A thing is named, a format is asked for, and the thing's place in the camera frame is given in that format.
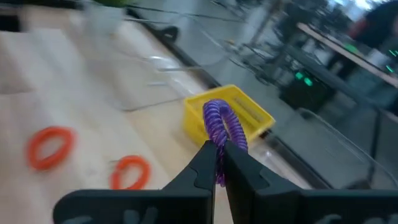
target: orange ring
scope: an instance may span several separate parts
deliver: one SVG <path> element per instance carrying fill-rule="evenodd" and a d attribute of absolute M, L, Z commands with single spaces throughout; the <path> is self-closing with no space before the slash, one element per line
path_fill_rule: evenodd
<path fill-rule="evenodd" d="M 37 154 L 40 150 L 40 146 L 45 141 L 54 137 L 63 138 L 64 144 L 51 156 L 39 160 Z M 27 159 L 29 165 L 37 170 L 48 170 L 62 162 L 68 156 L 74 144 L 75 137 L 71 129 L 59 126 L 45 128 L 35 133 L 28 142 Z"/>
<path fill-rule="evenodd" d="M 129 165 L 138 165 L 141 167 L 142 174 L 138 180 L 125 190 L 139 190 L 142 189 L 146 183 L 148 183 L 150 176 L 150 165 L 141 156 L 125 156 L 118 161 L 116 168 L 111 176 L 111 189 L 120 190 L 121 189 L 121 178 L 120 175 L 122 171 Z"/>

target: light wooden surface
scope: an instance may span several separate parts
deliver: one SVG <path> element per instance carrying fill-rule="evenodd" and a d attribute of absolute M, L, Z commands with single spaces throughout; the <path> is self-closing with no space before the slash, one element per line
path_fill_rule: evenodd
<path fill-rule="evenodd" d="M 308 25 L 299 23 L 297 24 L 297 27 L 305 32 L 306 34 L 310 35 L 314 39 L 324 43 L 326 46 L 330 47 L 332 50 L 338 52 L 341 55 L 344 55 L 346 58 L 352 60 L 355 62 L 357 65 L 360 67 L 366 69 L 373 75 L 383 79 L 386 83 L 394 86 L 395 88 L 398 88 L 398 79 L 389 76 L 388 74 L 378 70 L 376 67 L 370 65 L 367 63 L 363 58 L 352 54 L 351 52 L 347 51 L 344 49 L 342 46 L 332 42 L 331 40 L 325 38 L 324 36 L 320 35 L 318 32 L 315 32 L 313 29 L 311 29 Z"/>
<path fill-rule="evenodd" d="M 93 76 L 108 74 L 87 69 L 91 56 L 81 48 L 84 42 L 71 22 L 75 13 L 30 7 L 28 33 L 0 32 L 0 86 L 8 86 L 0 92 L 0 200 L 4 202 L 0 216 L 4 223 L 51 223 L 52 208 L 60 197 L 76 189 L 107 189 L 114 161 L 126 155 L 144 156 L 152 166 L 146 188 L 162 188 L 198 150 L 182 131 L 183 107 L 176 96 L 202 92 L 203 85 L 189 73 L 173 72 L 166 74 L 164 80 L 170 85 L 160 86 L 163 89 L 146 86 L 129 91 L 129 87 L 146 83 L 151 70 L 141 69 L 139 63 L 126 64 L 127 59 L 118 55 L 122 64 L 117 64 L 118 72 L 112 74 L 123 84 L 126 98 L 134 98 L 130 105 L 140 109 L 130 113 L 117 110 L 98 92 L 98 79 Z M 124 23 L 118 34 L 136 55 L 173 59 L 140 25 Z M 104 84 L 113 81 L 102 80 Z M 175 101 L 150 106 L 165 100 Z M 36 131 L 50 125 L 73 128 L 77 144 L 63 164 L 37 172 L 27 166 L 25 145 Z M 46 145 L 44 153 L 52 148 Z M 263 164 L 309 187 L 282 159 L 264 157 L 271 149 L 263 143 L 252 148 L 252 156 Z M 127 179 L 135 176 L 128 173 Z M 215 223 L 231 223 L 228 199 L 219 187 Z"/>

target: transparent acrylic sheet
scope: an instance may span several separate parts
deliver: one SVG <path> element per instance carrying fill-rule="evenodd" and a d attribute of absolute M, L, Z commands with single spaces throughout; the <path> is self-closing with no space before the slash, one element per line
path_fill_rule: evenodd
<path fill-rule="evenodd" d="M 358 183 L 372 189 L 398 188 L 398 181 L 390 172 L 309 110 L 297 110 L 280 128 L 273 130 L 266 141 L 272 142 L 276 136 L 333 188 L 343 189 Z"/>
<path fill-rule="evenodd" d="M 75 23 L 85 26 L 84 20 Z M 119 33 L 100 35 L 89 28 L 76 32 L 83 40 L 79 50 L 92 92 L 115 108 L 131 111 L 182 97 L 172 87 L 172 73 L 156 69 L 150 58 L 136 56 L 134 47 Z"/>
<path fill-rule="evenodd" d="M 212 34 L 206 31 L 198 19 L 186 14 L 172 15 L 165 15 L 163 12 L 152 12 L 150 17 L 154 18 L 153 20 L 133 17 L 127 17 L 126 20 L 149 24 L 158 30 L 166 27 L 177 27 L 179 33 L 174 44 L 187 53 L 198 65 L 186 67 L 173 63 L 170 58 L 165 58 L 161 55 L 145 57 L 142 58 L 143 60 L 150 61 L 160 71 L 181 71 L 211 67 L 229 57 L 231 44 L 214 38 Z"/>

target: yellow basket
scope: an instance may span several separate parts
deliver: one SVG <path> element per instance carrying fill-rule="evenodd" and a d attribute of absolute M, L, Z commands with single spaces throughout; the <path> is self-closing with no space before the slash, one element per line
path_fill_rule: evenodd
<path fill-rule="evenodd" d="M 215 88 L 199 95 L 188 97 L 184 101 L 183 128 L 198 146 L 202 146 L 209 139 L 203 120 L 203 105 L 213 99 L 225 100 L 232 107 L 242 124 L 248 142 L 254 140 L 275 123 L 269 113 L 244 94 L 237 86 L 226 85 Z"/>

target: orange rubber band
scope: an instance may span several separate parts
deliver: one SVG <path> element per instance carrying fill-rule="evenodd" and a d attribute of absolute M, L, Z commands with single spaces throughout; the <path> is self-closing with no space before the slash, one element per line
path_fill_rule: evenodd
<path fill-rule="evenodd" d="M 129 165 L 139 166 L 141 168 L 142 174 L 138 180 L 125 190 L 139 190 L 142 189 L 146 183 L 148 183 L 150 176 L 150 165 L 141 156 L 125 156 L 118 161 L 116 168 L 111 176 L 111 189 L 120 190 L 121 189 L 121 178 L 123 170 Z"/>
<path fill-rule="evenodd" d="M 41 145 L 54 137 L 61 137 L 64 140 L 64 144 L 51 156 L 39 160 L 37 154 Z M 58 126 L 45 128 L 35 133 L 28 142 L 27 159 L 29 165 L 37 170 L 48 170 L 61 163 L 69 155 L 74 144 L 75 136 L 71 129 Z"/>

